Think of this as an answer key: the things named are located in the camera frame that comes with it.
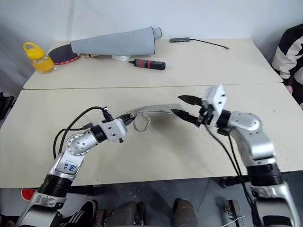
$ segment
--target gray foam tube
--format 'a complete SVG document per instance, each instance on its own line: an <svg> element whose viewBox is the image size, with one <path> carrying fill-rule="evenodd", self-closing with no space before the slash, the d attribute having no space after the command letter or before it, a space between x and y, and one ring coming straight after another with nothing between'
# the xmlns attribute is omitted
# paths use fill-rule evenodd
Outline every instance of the gray foam tube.
<svg viewBox="0 0 303 227"><path fill-rule="evenodd" d="M155 39L162 36L159 27L147 27L130 32L101 35L71 42L74 53L90 53L103 55L153 55Z"/></svg>

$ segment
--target bottle handle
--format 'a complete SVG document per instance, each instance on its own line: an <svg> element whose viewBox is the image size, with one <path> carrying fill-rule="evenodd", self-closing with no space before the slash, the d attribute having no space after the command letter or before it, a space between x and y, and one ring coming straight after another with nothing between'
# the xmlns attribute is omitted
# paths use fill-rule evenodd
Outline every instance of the bottle handle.
<svg viewBox="0 0 303 227"><path fill-rule="evenodd" d="M28 51L28 49L27 49L27 45L31 45L31 46L33 46L33 47L35 47L35 48L37 48L37 49L42 50L42 49L41 49L41 47L40 47L40 46L38 46L37 44L32 43L32 42L26 42L26 43L24 43L24 44L23 44L23 49L24 49L24 51L25 51L25 52L27 52L27 51Z"/></svg>

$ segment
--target person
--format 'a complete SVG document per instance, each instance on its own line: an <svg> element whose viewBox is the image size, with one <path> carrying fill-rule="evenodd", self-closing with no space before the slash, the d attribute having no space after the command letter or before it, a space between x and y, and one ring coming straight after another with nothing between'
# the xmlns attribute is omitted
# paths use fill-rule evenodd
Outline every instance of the person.
<svg viewBox="0 0 303 227"><path fill-rule="evenodd" d="M303 24L287 29L279 42L272 67L303 109Z"/></svg>
<svg viewBox="0 0 303 227"><path fill-rule="evenodd" d="M98 211L98 203L86 201L79 211L63 218L60 227L94 227ZM106 227L146 225L146 210L142 202L130 201L114 210ZM185 199L176 199L172 217L173 227L197 227L198 221L193 205Z"/></svg>

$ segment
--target floor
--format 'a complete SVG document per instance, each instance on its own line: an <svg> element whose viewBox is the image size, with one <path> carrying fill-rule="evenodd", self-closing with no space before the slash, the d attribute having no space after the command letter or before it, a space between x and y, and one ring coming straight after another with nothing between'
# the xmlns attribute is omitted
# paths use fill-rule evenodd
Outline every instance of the floor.
<svg viewBox="0 0 303 227"><path fill-rule="evenodd" d="M288 181L297 209L303 220L303 171L284 174ZM238 200L244 224L252 227L250 208L239 185L222 188L218 178L198 178L141 183L119 183L100 187L102 193L89 197L68 194L67 201L60 211L64 216L76 212L88 199L95 199L100 209L114 209L127 201L143 201L147 208L147 223L153 226L170 226L173 202L176 198L186 198L194 205L199 226L220 227L229 223L224 211L226 200ZM0 213L18 216L27 202L20 196L19 189L0 189Z"/></svg>

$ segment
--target screwdriver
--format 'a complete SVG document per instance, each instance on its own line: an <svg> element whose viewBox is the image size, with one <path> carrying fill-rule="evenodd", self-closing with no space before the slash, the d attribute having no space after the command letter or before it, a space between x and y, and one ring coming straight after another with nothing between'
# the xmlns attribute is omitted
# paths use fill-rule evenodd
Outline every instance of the screwdriver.
<svg viewBox="0 0 303 227"><path fill-rule="evenodd" d="M143 59L135 59L133 61L129 61L129 63L133 64L135 67L139 68L147 68L154 70L165 70L165 62L162 61L150 61Z"/></svg>

